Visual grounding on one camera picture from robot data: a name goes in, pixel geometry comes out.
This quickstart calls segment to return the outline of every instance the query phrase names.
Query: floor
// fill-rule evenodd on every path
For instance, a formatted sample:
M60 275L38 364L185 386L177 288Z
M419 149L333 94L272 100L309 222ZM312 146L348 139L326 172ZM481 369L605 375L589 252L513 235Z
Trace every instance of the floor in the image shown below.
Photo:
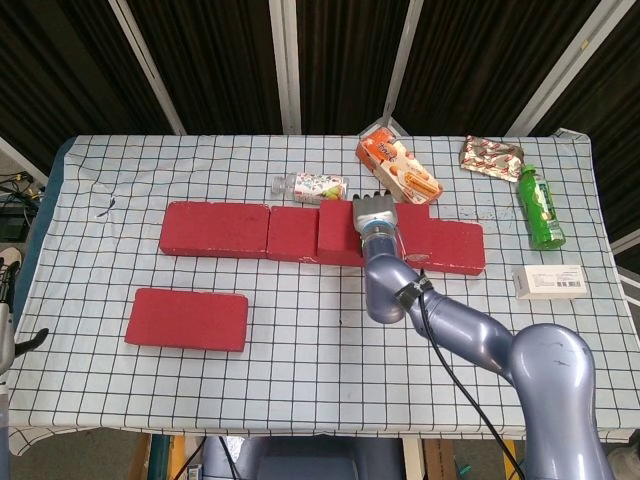
M0 157L0 173L22 170ZM0 250L9 245L0 245ZM24 253L24 245L17 245ZM636 329L640 326L640 309L634 309ZM12 457L12 480L120 480L126 479L138 433L100 428L59 435L38 442L21 457ZM524 444L518 442L518 458ZM464 480L502 478L503 460L493 441L455 442L456 461L471 468Z

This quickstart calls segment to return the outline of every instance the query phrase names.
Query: grid tablecloth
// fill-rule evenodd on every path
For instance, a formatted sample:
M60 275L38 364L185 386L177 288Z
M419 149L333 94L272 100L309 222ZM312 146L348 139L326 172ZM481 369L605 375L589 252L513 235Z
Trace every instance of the grid tablecloth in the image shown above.
M602 225L589 140L504 139L520 144L527 163L550 183L567 236L551 252L530 249L514 184L460 169L462 138L402 140L444 186L431 216L484 227L485 272L432 273L435 288L514 332L543 322L579 332L595 356L601 435L628 438L640 426L640 353ZM53 334L10 371L12 450L52 432L98 426L487 435L410 323L383 326L366 315L361 269L158 251L164 211L174 200L289 204L272 196L270 185L299 171L345 175L351 193L379 189L357 161L356 143L356 137L78 137L65 156L64 183L19 325L19 340L44 327ZM516 300L512 270L541 263L583 265L589 295ZM244 352L125 344L135 292L149 286L246 295ZM522 437L515 390L446 356L498 430Z

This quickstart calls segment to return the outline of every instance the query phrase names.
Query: black grid lines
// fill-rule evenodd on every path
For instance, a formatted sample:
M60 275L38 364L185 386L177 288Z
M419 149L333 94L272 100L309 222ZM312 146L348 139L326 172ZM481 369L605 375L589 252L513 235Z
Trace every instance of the black grid lines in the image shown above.
M431 216L479 222L485 233L485 272L430 277L440 291L514 332L541 322L578 331L594 351L602 436L626 439L640 412L640 350L602 227L588 139L503 140L520 144L527 163L550 182L566 245L557 252L529 248L515 186L460 169L462 138L407 138L445 188ZM383 327L368 318L360 269L158 253L171 201L295 205L272 195L270 186L297 171L342 174L351 194L372 193L380 185L358 163L356 143L355 137L79 137L65 158L65 181L20 322L20 340L44 327L54 334L10 372L10 418L18 427L12 449L58 429L101 425L486 437L410 323ZM539 263L583 265L589 296L516 300L512 270ZM244 352L125 344L135 291L148 286L246 295ZM521 438L524 419L513 388L449 358L496 428Z

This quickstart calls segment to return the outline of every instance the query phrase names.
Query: orange snack box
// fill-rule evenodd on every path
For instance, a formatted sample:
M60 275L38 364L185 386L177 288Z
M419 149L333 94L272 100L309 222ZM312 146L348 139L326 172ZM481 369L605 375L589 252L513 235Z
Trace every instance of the orange snack box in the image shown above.
M388 128L362 138L356 155L397 202L431 203L442 195L440 182Z

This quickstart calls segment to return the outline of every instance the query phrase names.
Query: snack wrapper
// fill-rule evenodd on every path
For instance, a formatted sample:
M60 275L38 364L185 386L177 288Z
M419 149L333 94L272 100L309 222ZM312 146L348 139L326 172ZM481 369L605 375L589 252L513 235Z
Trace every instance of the snack wrapper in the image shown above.
M387 128L361 139L356 155L397 202L431 203L442 194L440 182Z
M522 148L467 135L460 152L460 166L467 170L517 182L524 163Z

